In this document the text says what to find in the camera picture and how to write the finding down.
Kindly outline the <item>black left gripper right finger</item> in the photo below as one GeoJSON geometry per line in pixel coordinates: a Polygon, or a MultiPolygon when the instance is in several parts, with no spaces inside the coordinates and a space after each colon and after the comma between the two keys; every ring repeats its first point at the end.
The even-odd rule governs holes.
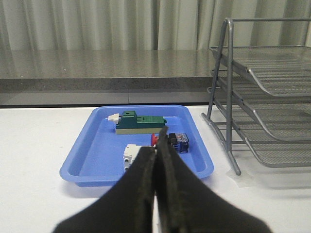
{"type": "Polygon", "coordinates": [[[156,146],[156,194],[164,233],[269,233],[262,220],[216,195],[168,143],[168,127],[156,146]]]}

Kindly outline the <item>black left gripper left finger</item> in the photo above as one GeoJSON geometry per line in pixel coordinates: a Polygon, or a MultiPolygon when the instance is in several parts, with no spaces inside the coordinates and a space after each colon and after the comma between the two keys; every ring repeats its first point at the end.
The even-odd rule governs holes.
{"type": "Polygon", "coordinates": [[[130,168],[101,198],[60,222],[55,233],[150,233],[156,152],[141,147],[130,168]]]}

